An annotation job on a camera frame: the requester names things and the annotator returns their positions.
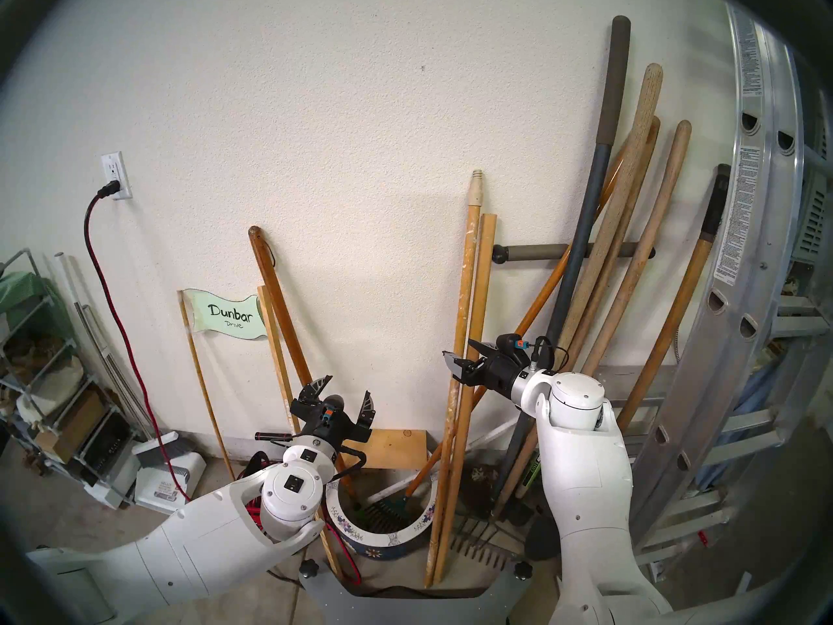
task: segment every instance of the red cord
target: red cord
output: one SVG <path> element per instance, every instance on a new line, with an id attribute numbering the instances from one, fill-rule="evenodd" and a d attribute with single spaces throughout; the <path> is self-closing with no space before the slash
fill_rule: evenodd
<path id="1" fill-rule="evenodd" d="M 92 244 L 90 243 L 90 214 L 92 213 L 92 208 L 98 203 L 99 199 L 103 199 L 103 195 L 97 194 L 90 205 L 87 206 L 87 214 L 84 215 L 84 243 L 87 245 L 87 252 L 90 255 L 90 259 L 92 260 L 92 266 L 96 268 L 96 273 L 98 274 L 98 280 L 102 284 L 102 289 L 104 290 L 104 296 L 107 298 L 107 306 L 110 308 L 110 314 L 113 315 L 113 320 L 116 321 L 116 325 L 118 325 L 118 330 L 122 335 L 122 341 L 124 341 L 124 347 L 128 350 L 128 358 L 130 359 L 130 367 L 133 369 L 133 373 L 136 375 L 137 381 L 139 381 L 139 387 L 142 388 L 142 395 L 145 400 L 145 409 L 147 409 L 147 415 L 149 416 L 151 423 L 153 424 L 153 431 L 156 433 L 157 440 L 159 441 L 159 449 L 162 450 L 162 456 L 165 458 L 165 463 L 168 465 L 168 471 L 171 473 L 171 479 L 173 480 L 173 485 L 177 487 L 177 490 L 183 494 L 186 502 L 190 502 L 191 498 L 187 495 L 187 493 L 183 490 L 183 487 L 179 485 L 177 482 L 177 476 L 173 473 L 173 466 L 171 465 L 171 459 L 168 457 L 168 453 L 165 452 L 165 444 L 162 443 L 162 435 L 159 433 L 159 426 L 156 422 L 156 417 L 153 416 L 153 411 L 151 409 L 151 402 L 150 399 L 147 397 L 147 389 L 145 388 L 145 382 L 142 380 L 142 374 L 139 373 L 139 368 L 136 366 L 136 359 L 133 357 L 133 350 L 130 347 L 130 340 L 128 339 L 128 333 L 124 330 L 124 326 L 122 325 L 121 319 L 118 317 L 118 313 L 116 313 L 116 308 L 113 306 L 113 299 L 110 298 L 110 289 L 107 288 L 107 281 L 104 279 L 104 273 L 102 272 L 101 267 L 98 265 L 98 259 L 96 259 L 96 254 L 92 250 Z"/>
<path id="2" fill-rule="evenodd" d="M 330 529 L 330 533 L 336 536 L 336 540 L 338 540 L 338 543 L 342 545 L 342 551 L 344 552 L 344 555 L 346 555 L 348 557 L 348 560 L 350 561 L 350 566 L 353 567 L 353 573 L 356 574 L 356 577 L 348 577 L 348 580 L 352 582 L 354 585 L 362 584 L 362 575 L 359 573 L 358 567 L 356 566 L 356 563 L 353 561 L 353 556 L 350 555 L 348 548 L 344 545 L 344 540 L 342 540 L 342 536 L 339 535 L 338 531 L 336 531 L 335 528 L 330 526 L 330 522 L 325 522 L 324 524 L 327 524 L 327 528 Z"/>

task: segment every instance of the black knob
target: black knob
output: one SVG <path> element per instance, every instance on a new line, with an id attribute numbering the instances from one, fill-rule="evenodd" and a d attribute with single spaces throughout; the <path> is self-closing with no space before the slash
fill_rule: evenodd
<path id="1" fill-rule="evenodd" d="M 298 573 L 306 578 L 316 577 L 318 575 L 318 563 L 315 560 L 304 560 L 301 566 L 298 567 Z"/>
<path id="2" fill-rule="evenodd" d="M 532 565 L 529 562 L 519 562 L 516 564 L 515 577 L 518 580 L 529 580 L 532 577 Z"/>

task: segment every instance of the wooden stick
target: wooden stick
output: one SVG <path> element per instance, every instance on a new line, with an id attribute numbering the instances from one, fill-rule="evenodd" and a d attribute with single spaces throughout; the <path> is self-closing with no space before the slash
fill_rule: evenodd
<path id="1" fill-rule="evenodd" d="M 233 482 L 235 478 L 234 471 L 232 470 L 232 463 L 228 460 L 228 452 L 226 452 L 226 446 L 223 444 L 223 437 L 220 435 L 220 428 L 217 427 L 217 418 L 214 417 L 214 408 L 212 408 L 211 399 L 208 397 L 206 381 L 205 378 L 202 377 L 200 359 L 197 357 L 197 348 L 194 346 L 194 336 L 192 336 L 191 334 L 191 323 L 189 323 L 188 321 L 188 311 L 186 311 L 185 309 L 185 296 L 183 295 L 182 291 L 177 291 L 177 296 L 179 296 L 179 310 L 183 314 L 183 324 L 185 325 L 185 333 L 188 336 L 188 346 L 191 348 L 191 358 L 194 361 L 194 369 L 196 369 L 197 371 L 197 379 L 199 380 L 200 388 L 202 389 L 202 397 L 205 399 L 206 402 L 208 418 L 211 419 L 211 425 L 214 428 L 214 436 L 217 437 L 217 443 L 220 446 L 220 452 L 223 453 L 223 461 L 226 462 L 228 475 L 232 478 Z"/>
<path id="2" fill-rule="evenodd" d="M 298 341 L 298 335 L 293 326 L 293 319 L 289 315 L 287 301 L 283 299 L 281 285 L 277 281 L 275 268 L 272 266 L 272 252 L 269 250 L 269 244 L 266 242 L 261 228 L 258 226 L 249 228 L 249 242 L 252 244 L 252 250 L 255 253 L 257 267 L 260 268 L 263 283 L 266 284 L 269 300 L 272 303 L 272 309 L 277 317 L 277 325 L 281 329 L 283 341 L 287 344 L 289 357 L 293 359 L 293 366 L 298 375 L 298 380 L 301 381 L 302 386 L 308 385 L 312 382 L 312 375 L 307 366 L 307 359 L 304 357 L 304 352 L 301 350 L 301 343 Z M 336 459 L 336 469 L 339 473 L 345 469 L 344 459 L 341 454 Z M 342 483 L 350 497 L 356 499 L 356 491 L 353 490 L 352 481 L 349 478 L 343 477 Z"/>
<path id="3" fill-rule="evenodd" d="M 495 226 L 497 215 L 483 215 L 480 233 L 480 248 L 477 255 L 477 275 L 474 285 L 473 302 L 471 303 L 471 324 L 469 339 L 483 338 L 483 322 L 485 319 L 485 299 L 489 293 L 489 277 L 491 275 L 491 249 L 495 244 Z M 473 347 L 467 350 L 467 358 L 477 359 L 477 351 Z M 457 493 L 460 490 L 460 480 L 463 474 L 463 461 L 466 458 L 466 442 L 471 421 L 471 411 L 474 408 L 474 387 L 463 386 L 460 395 L 460 411 L 457 417 L 457 435 L 454 439 L 454 454 L 452 456 L 452 478 L 448 484 L 448 498 L 446 499 L 445 515 L 442 521 L 442 535 L 440 549 L 436 557 L 436 569 L 432 577 L 426 577 L 426 586 L 442 580 L 442 573 L 446 567 L 448 545 L 454 523 L 454 509 L 457 506 Z"/>
<path id="4" fill-rule="evenodd" d="M 564 349 L 569 348 L 572 338 L 578 328 L 581 316 L 587 306 L 587 301 L 593 292 L 599 272 L 605 262 L 605 257 L 619 225 L 622 210 L 625 207 L 627 194 L 631 191 L 631 185 L 635 177 L 639 157 L 648 135 L 651 121 L 654 119 L 656 102 L 660 98 L 662 87 L 662 67 L 658 64 L 649 64 L 645 70 L 645 77 L 642 79 L 642 88 L 639 94 L 639 101 L 636 104 L 633 127 L 628 144 L 625 146 L 625 156 L 622 158 L 619 179 L 613 194 L 610 196 L 610 204 L 607 206 L 605 218 L 601 221 L 601 227 L 595 236 L 593 251 L 590 258 L 581 271 L 581 280 L 573 293 L 570 311 L 558 337 L 558 346 Z"/>
<path id="5" fill-rule="evenodd" d="M 532 426 L 529 434 L 526 435 L 526 440 L 523 442 L 523 446 L 521 446 L 521 452 L 518 452 L 518 459 L 515 460 L 515 463 L 512 465 L 512 470 L 509 472 L 509 477 L 506 478 L 506 483 L 501 489 L 501 494 L 497 496 L 495 506 L 491 509 L 491 516 L 495 519 L 495 521 L 499 521 L 501 519 L 503 508 L 506 506 L 506 502 L 509 501 L 509 497 L 511 497 L 512 493 L 514 493 L 515 486 L 517 486 L 518 482 L 521 480 L 526 464 L 530 459 L 532 459 L 532 454 L 535 452 L 535 448 L 537 448 L 537 446 L 538 430 L 536 426 Z"/>
<path id="6" fill-rule="evenodd" d="M 287 413 L 287 420 L 289 421 L 290 429 L 293 434 L 298 434 L 301 431 L 301 424 L 298 422 L 298 417 L 289 411 L 290 403 L 293 402 L 293 389 L 289 385 L 289 372 L 287 372 L 287 363 L 283 359 L 283 350 L 281 349 L 281 334 L 278 332 L 277 323 L 275 322 L 275 314 L 272 310 L 272 301 L 269 299 L 269 292 L 266 287 L 257 287 L 257 296 L 260 298 L 261 311 L 263 314 L 263 324 L 266 325 L 266 337 L 269 339 L 269 351 L 272 352 L 272 361 L 275 363 L 275 374 L 277 374 L 277 386 L 281 388 L 281 398 L 283 399 L 283 408 Z M 316 511 L 316 518 L 326 521 L 324 517 L 324 509 L 318 507 Z M 333 575 L 340 581 L 344 579 L 344 572 L 341 564 L 338 563 L 338 558 L 332 552 L 330 542 L 327 540 L 327 529 L 325 528 L 319 534 L 321 544 L 324 546 L 324 553 L 327 554 L 327 561 L 330 563 Z"/>
<path id="7" fill-rule="evenodd" d="M 717 176 L 709 198 L 709 206 L 705 211 L 700 237 L 697 239 L 697 244 L 695 244 L 694 251 L 691 254 L 686 274 L 683 276 L 680 288 L 674 297 L 671 309 L 668 311 L 668 317 L 662 325 L 660 335 L 656 338 L 654 348 L 650 350 L 650 356 L 639 373 L 639 378 L 637 378 L 625 406 L 619 412 L 619 417 L 616 418 L 616 423 L 622 432 L 631 423 L 631 419 L 636 414 L 642 399 L 645 398 L 648 387 L 654 381 L 654 376 L 659 371 L 665 353 L 674 339 L 674 334 L 680 327 L 683 316 L 686 315 L 686 309 L 694 295 L 705 263 L 708 261 L 711 245 L 714 243 L 717 228 L 720 226 L 720 217 L 723 214 L 723 208 L 726 205 L 726 194 L 729 191 L 730 173 L 731 168 L 728 165 L 721 164 L 717 167 Z"/>
<path id="8" fill-rule="evenodd" d="M 656 195 L 656 202 L 654 208 L 650 211 L 648 223 L 645 230 L 642 231 L 642 236 L 639 239 L 639 245 L 636 247 L 636 253 L 628 265 L 625 278 L 619 286 L 619 291 L 613 300 L 613 306 L 607 312 L 605 323 L 601 326 L 601 331 L 596 337 L 590 353 L 587 354 L 587 360 L 584 367 L 581 368 L 581 373 L 592 376 L 595 369 L 599 366 L 599 361 L 607 350 L 607 345 L 622 316 L 625 314 L 628 302 L 639 283 L 639 278 L 642 271 L 648 262 L 648 255 L 650 249 L 654 246 L 656 241 L 656 234 L 662 224 L 662 219 L 665 217 L 665 210 L 668 209 L 668 202 L 671 201 L 671 194 L 674 192 L 677 177 L 680 176 L 682 164 L 686 160 L 686 149 L 688 149 L 688 142 L 691 138 L 691 123 L 688 121 L 681 121 L 677 125 L 674 132 L 674 141 L 671 143 L 671 152 L 668 155 L 668 161 L 665 163 L 665 174 L 662 175 L 662 184 L 660 185 L 660 192 Z"/>
<path id="9" fill-rule="evenodd" d="M 592 327 L 593 321 L 595 320 L 595 315 L 598 312 L 602 301 L 607 296 L 610 275 L 613 274 L 613 268 L 616 266 L 616 259 L 619 258 L 619 249 L 622 246 L 622 242 L 625 240 L 627 227 L 631 223 L 633 209 L 636 206 L 636 200 L 639 198 L 642 183 L 645 181 L 645 175 L 647 174 L 648 166 L 650 165 L 650 158 L 654 155 L 656 136 L 659 131 L 660 119 L 654 116 L 654 119 L 650 124 L 650 130 L 648 130 L 648 138 L 645 148 L 642 150 L 642 154 L 639 158 L 639 165 L 636 168 L 636 175 L 633 179 L 631 191 L 628 194 L 627 201 L 625 202 L 625 208 L 622 210 L 619 225 L 616 227 L 616 234 L 613 235 L 613 241 L 610 243 L 610 250 L 607 252 L 607 256 L 605 257 L 605 263 L 601 267 L 599 278 L 595 281 L 595 287 L 593 287 L 593 293 L 590 296 L 590 300 L 587 302 L 584 315 L 581 316 L 581 322 L 578 324 L 576 334 L 573 336 L 572 342 L 570 343 L 570 350 L 568 351 L 570 356 L 569 360 L 561 363 L 559 369 L 569 370 L 569 368 L 578 359 L 578 356 L 581 353 L 581 348 L 584 347 L 584 342 L 590 332 L 590 327 Z"/>
<path id="10" fill-rule="evenodd" d="M 625 152 L 626 144 L 627 139 L 625 139 L 625 142 L 622 143 L 622 147 L 619 148 L 619 153 L 616 155 L 613 165 L 607 171 L 605 186 L 604 189 L 601 191 L 601 197 L 599 199 L 599 207 L 595 210 L 596 219 L 599 218 L 602 209 L 605 207 L 607 200 L 610 198 L 610 193 L 613 192 L 613 188 L 616 186 L 616 177 L 619 173 L 619 168 L 622 162 L 622 154 L 624 154 Z M 540 310 L 544 308 L 546 301 L 552 295 L 552 292 L 555 291 L 556 286 L 558 286 L 558 282 L 564 275 L 564 269 L 567 267 L 567 259 L 569 256 L 570 247 L 567 247 L 567 250 L 564 252 L 563 255 L 561 255 L 561 258 L 558 260 L 556 267 L 552 269 L 552 273 L 544 283 L 543 288 L 540 290 L 535 300 L 532 301 L 529 310 L 523 317 L 521 324 L 518 325 L 517 329 L 515 330 L 515 333 L 519 333 L 519 335 L 524 335 L 529 330 L 529 327 L 531 327 L 532 323 L 535 322 L 535 319 L 536 317 L 538 317 Z M 478 402 L 480 402 L 480 399 L 483 398 L 484 394 L 485 387 L 478 387 L 477 390 L 474 392 L 475 406 L 478 404 Z M 431 472 L 431 469 L 436 465 L 436 463 L 440 461 L 440 455 L 442 455 L 442 443 L 436 447 L 434 452 L 431 453 L 431 458 L 428 459 L 425 466 L 422 467 L 418 475 L 414 477 L 410 486 L 408 486 L 406 494 L 408 494 L 409 497 L 414 493 L 414 491 L 417 488 L 419 488 L 419 485 L 422 483 L 422 480 L 424 480 L 427 474 Z"/>
<path id="11" fill-rule="evenodd" d="M 477 225 L 480 222 L 480 208 L 483 204 L 483 173 L 475 170 L 471 175 L 468 189 L 468 213 L 466 219 L 466 236 L 463 240 L 463 265 L 460 272 L 460 293 L 457 296 L 457 323 L 454 327 L 454 353 L 466 350 L 466 330 L 468 329 L 469 305 L 471 303 L 471 282 L 474 279 L 474 257 L 477 249 Z M 436 566 L 436 552 L 440 547 L 440 531 L 442 531 L 442 517 L 445 510 L 445 499 L 448 493 L 448 470 L 452 460 L 452 444 L 457 431 L 457 401 L 460 396 L 460 384 L 454 377 L 448 385 L 448 399 L 446 401 L 446 424 L 443 439 L 437 448 L 442 455 L 440 471 L 436 480 L 436 500 L 434 502 L 434 518 L 431 523 L 431 543 L 428 545 L 427 570 L 433 572 Z M 431 470 L 424 467 L 425 473 Z M 419 475 L 405 491 L 405 497 L 410 497 L 421 482 Z"/>

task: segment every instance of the cardboard box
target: cardboard box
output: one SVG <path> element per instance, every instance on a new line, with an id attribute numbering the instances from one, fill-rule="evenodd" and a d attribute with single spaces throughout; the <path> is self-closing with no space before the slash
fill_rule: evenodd
<path id="1" fill-rule="evenodd" d="M 57 426 L 61 432 L 60 436 L 48 432 L 40 433 L 35 437 L 35 443 L 59 461 L 69 463 L 104 413 L 105 409 L 98 394 L 88 388 L 78 397 Z"/>

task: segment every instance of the wooden board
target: wooden board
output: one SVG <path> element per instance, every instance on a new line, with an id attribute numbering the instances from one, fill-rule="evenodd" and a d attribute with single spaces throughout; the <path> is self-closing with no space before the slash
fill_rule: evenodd
<path id="1" fill-rule="evenodd" d="M 367 443 L 348 440 L 344 445 L 367 455 L 365 468 L 416 470 L 422 468 L 428 458 L 425 430 L 381 430 L 374 427 Z M 348 466 L 356 461 L 355 457 L 344 455 L 344 463 Z"/>

